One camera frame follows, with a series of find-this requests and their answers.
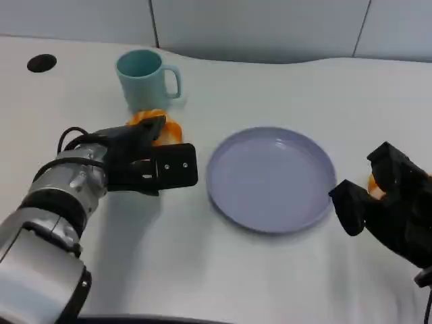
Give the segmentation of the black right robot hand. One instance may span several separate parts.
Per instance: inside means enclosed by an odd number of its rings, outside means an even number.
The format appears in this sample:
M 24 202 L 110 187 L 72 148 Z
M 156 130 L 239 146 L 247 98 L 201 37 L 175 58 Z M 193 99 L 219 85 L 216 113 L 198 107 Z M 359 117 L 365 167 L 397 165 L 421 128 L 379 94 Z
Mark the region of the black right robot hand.
M 381 198 L 344 180 L 329 192 L 346 233 L 368 230 L 415 266 L 431 266 L 431 176 L 402 151 L 384 142 L 367 159 Z

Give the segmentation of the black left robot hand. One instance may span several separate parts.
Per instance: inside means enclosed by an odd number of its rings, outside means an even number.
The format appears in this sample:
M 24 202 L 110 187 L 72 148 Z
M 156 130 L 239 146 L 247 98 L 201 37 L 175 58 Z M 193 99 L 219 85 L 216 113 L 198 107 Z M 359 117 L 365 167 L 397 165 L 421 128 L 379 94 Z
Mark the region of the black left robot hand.
M 161 190 L 198 182 L 195 147 L 183 142 L 179 125 L 164 115 L 93 135 L 107 147 L 103 164 L 110 192 L 157 196 Z

